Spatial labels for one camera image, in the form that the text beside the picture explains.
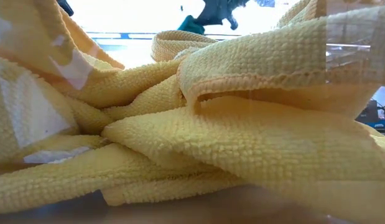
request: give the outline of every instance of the green object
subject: green object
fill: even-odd
[[[181,26],[178,28],[178,30],[187,31],[187,32],[193,32],[196,34],[203,35],[205,33],[205,28],[203,26],[196,24],[195,19],[189,15],[184,19],[184,22],[182,22]]]

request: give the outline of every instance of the towel fold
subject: towel fold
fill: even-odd
[[[157,63],[124,70],[55,0],[0,0],[0,213],[256,184],[385,223],[385,137],[354,121],[385,85],[385,6],[324,2],[233,40],[161,32]],[[370,50],[334,48],[357,41]]]

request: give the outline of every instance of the crumpled towel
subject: crumpled towel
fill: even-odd
[[[35,161],[0,175],[0,213],[95,190],[120,205],[257,184],[385,223],[385,137],[354,121],[385,85],[385,6],[301,16],[321,2],[233,40],[162,32],[157,63],[124,70],[55,0],[0,0],[0,167]],[[371,50],[325,54],[355,39]]]

